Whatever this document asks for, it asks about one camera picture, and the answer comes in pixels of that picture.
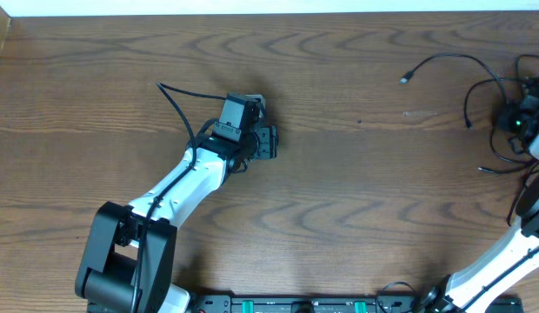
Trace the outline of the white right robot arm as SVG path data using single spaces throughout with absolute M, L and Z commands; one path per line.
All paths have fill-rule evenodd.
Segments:
M 499 118 L 539 164 L 539 76 L 522 80 L 523 100 Z M 509 209 L 508 231 L 467 268 L 446 276 L 415 312 L 484 312 L 507 289 L 539 268 L 539 171 Z

